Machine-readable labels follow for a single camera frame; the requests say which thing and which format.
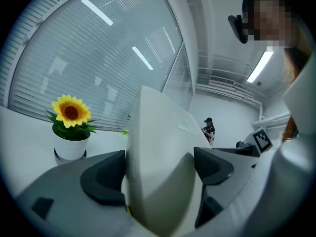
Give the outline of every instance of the white wall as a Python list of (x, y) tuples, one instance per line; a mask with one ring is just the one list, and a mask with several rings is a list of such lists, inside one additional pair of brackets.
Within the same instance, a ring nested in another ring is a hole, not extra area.
[(288, 111), (284, 101), (283, 95), (287, 90), (287, 86), (281, 88), (269, 98), (264, 101), (264, 113), (265, 117), (269, 118), (277, 114), (285, 113)]
[(198, 40), (191, 11), (187, 0), (168, 0), (168, 2), (175, 14), (186, 46), (194, 93), (198, 78)]
[[(264, 115), (266, 118), (272, 117), (277, 114), (285, 113), (288, 111), (288, 108), (286, 107), (284, 101), (283, 101), (283, 95), (287, 90), (287, 85), (281, 88), (279, 91), (277, 91), (275, 94), (270, 96), (268, 99), (265, 99), (264, 101)], [(279, 124), (278, 126), (284, 126), (287, 122), (284, 122), (283, 124)], [(285, 127), (280, 128), (274, 128), (274, 129), (267, 129), (266, 133), (267, 136), (270, 138), (273, 149), (275, 149), (278, 146), (280, 133), (283, 133), (285, 130)]]
[(234, 148), (236, 142), (244, 140), (253, 132), (251, 123), (258, 120), (259, 110), (232, 98), (223, 100), (218, 97), (197, 90), (189, 112), (201, 128), (205, 126), (206, 118), (213, 119), (215, 127), (213, 147)]

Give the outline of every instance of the yellow flower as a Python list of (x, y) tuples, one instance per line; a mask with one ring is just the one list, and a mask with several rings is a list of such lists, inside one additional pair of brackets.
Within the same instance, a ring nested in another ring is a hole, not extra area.
[(51, 105), (58, 114), (56, 119), (63, 121), (66, 128), (74, 127), (76, 124), (82, 125), (91, 120), (91, 112), (82, 103), (82, 99), (63, 95), (63, 97), (58, 97), (58, 102), (52, 102)]

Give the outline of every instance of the window blind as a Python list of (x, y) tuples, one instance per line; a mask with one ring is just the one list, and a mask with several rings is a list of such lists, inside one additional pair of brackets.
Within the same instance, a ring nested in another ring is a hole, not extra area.
[(23, 45), (23, 39), (37, 21), (62, 0), (32, 0), (15, 22), (6, 38), (0, 54), (0, 105), (3, 105), (5, 86), (12, 64)]
[[(27, 10), (21, 17), (32, 18)], [(141, 85), (162, 91), (181, 43), (165, 0), (70, 0), (28, 42), (8, 107), (46, 120), (51, 102), (70, 94), (95, 125), (120, 131)]]
[(184, 44), (175, 60), (174, 66), (163, 89), (163, 93), (188, 111), (192, 100), (192, 97), (190, 98), (190, 96), (193, 96), (193, 89), (189, 62)]

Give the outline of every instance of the person in background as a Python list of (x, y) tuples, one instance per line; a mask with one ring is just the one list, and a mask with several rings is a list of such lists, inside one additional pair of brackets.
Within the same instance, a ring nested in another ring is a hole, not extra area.
[(204, 123), (206, 123), (206, 127), (202, 128), (204, 135), (206, 136), (211, 148), (213, 148), (213, 142), (215, 138), (215, 128), (213, 125), (213, 119), (207, 118)]

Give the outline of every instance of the sunflower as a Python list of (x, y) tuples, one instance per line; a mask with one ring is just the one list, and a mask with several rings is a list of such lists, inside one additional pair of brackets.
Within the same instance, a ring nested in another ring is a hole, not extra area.
[(91, 120), (91, 112), (89, 108), (82, 103), (82, 99), (71, 97), (71, 95), (63, 95), (58, 97), (58, 102), (51, 103), (54, 111), (58, 114), (56, 120), (63, 121), (64, 126), (82, 125)]

